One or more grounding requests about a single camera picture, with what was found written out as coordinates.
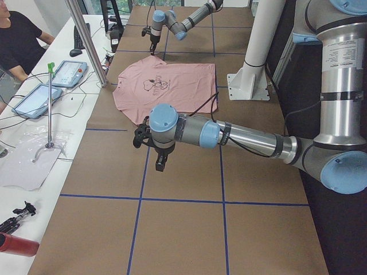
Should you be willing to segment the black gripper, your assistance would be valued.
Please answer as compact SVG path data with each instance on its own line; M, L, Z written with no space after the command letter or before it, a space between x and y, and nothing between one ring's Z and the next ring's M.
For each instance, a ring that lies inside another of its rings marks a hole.
M156 47L157 47L157 43L159 43L159 31L155 31L155 30L152 30L150 32L150 41L151 41L151 45L150 45L150 54L151 55L154 55L155 54L155 50L156 50Z
M175 141L161 143L154 140L153 143L155 145L155 151L158 153L158 157L155 162L155 169L159 172L163 172L168 155L171 154L175 149Z

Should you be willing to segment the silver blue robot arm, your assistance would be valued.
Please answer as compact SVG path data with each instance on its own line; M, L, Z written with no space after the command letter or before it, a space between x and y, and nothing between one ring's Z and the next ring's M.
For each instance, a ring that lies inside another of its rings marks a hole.
M152 56L155 54L155 50L158 43L160 42L162 29L164 26L166 26L168 30L174 34L174 37L177 40L181 41L186 37L189 30L194 28L207 16L218 12L222 8L222 5L223 1L220 0L207 1L183 21L177 20L177 16L173 10L155 10L153 12L151 25L145 27L142 30L142 37L144 37L146 34L150 36L150 54Z
M158 154L155 168L163 171L176 142L202 148L231 145L281 159L337 193L365 190L366 140L360 135L365 37L365 1L297 2L293 41L322 44L319 134L313 139L282 136L158 104L143 121L147 145Z

